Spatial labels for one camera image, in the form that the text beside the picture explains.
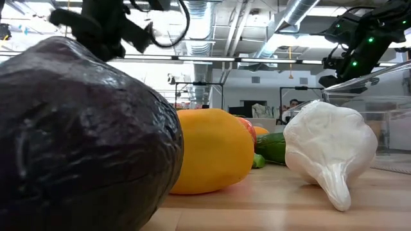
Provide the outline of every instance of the eggplant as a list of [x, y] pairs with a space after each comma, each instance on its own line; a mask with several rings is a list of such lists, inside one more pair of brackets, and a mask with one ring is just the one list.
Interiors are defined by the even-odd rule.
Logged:
[[136, 231], [180, 175], [175, 109], [79, 43], [0, 64], [0, 230]]

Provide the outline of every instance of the air duct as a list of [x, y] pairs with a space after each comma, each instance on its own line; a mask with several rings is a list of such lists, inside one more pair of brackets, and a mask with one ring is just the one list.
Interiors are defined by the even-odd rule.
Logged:
[[[185, 1], [185, 3], [191, 16], [188, 37], [193, 40], [209, 40], [212, 36], [214, 4], [206, 1]], [[186, 42], [187, 52], [190, 56], [210, 56], [211, 46], [209, 41]], [[207, 74], [208, 69], [208, 65], [194, 64], [194, 81], [210, 82], [210, 74]], [[196, 102], [206, 103], [208, 90], [204, 92], [204, 89], [194, 87], [193, 91]]]
[[270, 58], [278, 48], [277, 41], [281, 35], [277, 33], [297, 33], [301, 21], [319, 2], [320, 0], [289, 0], [286, 9], [277, 13], [270, 21], [267, 28], [267, 38], [269, 39], [254, 54], [254, 58]]

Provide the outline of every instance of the plastic vegetable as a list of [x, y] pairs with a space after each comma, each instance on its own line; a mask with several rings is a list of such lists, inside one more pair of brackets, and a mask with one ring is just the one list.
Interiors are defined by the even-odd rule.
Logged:
[[249, 131], [249, 133], [251, 134], [252, 142], [255, 144], [257, 142], [257, 135], [256, 135], [256, 131], [254, 127], [252, 126], [251, 122], [246, 119], [239, 118], [239, 117], [237, 117], [237, 119], [245, 126], [247, 131]]
[[0, 230], [139, 230], [179, 177], [177, 113], [77, 42], [0, 65]]
[[319, 184], [339, 211], [351, 206], [347, 185], [370, 166], [377, 138], [355, 110], [313, 102], [284, 130], [285, 161], [305, 181]]
[[237, 117], [215, 108], [177, 113], [184, 136], [184, 160], [171, 193], [209, 193], [247, 176], [254, 143]]
[[283, 133], [259, 135], [254, 151], [265, 160], [275, 164], [285, 164], [285, 140]]
[[265, 166], [265, 159], [262, 155], [254, 154], [254, 160], [252, 162], [252, 168], [258, 169]]

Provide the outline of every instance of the box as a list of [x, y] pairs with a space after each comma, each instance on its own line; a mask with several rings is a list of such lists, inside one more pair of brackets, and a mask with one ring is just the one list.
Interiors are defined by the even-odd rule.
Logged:
[[[325, 102], [363, 115], [378, 139], [373, 167], [411, 174], [411, 62], [332, 86], [322, 93]], [[292, 117], [304, 105], [293, 108]]]

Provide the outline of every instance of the wooden table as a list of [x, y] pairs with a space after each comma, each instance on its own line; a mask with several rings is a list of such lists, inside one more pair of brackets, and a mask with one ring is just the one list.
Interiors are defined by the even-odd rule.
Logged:
[[242, 182], [198, 196], [169, 196], [142, 231], [411, 230], [411, 175], [370, 169], [338, 212], [325, 192], [286, 167], [252, 170]]

